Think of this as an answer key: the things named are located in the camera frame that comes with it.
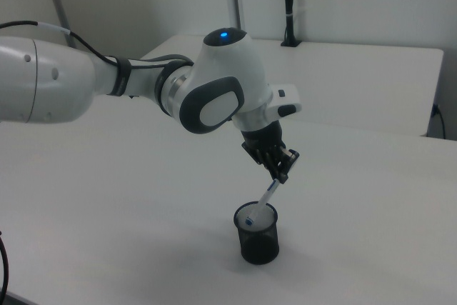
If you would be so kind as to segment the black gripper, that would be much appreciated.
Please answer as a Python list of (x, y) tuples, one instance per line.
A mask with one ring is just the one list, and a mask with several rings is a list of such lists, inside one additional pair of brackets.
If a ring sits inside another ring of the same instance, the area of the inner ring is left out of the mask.
[(257, 164), (263, 165), (272, 179), (280, 183), (288, 180), (288, 173), (298, 160), (299, 153), (287, 149), (282, 139), (282, 128), (274, 121), (257, 131), (242, 131), (242, 147)]

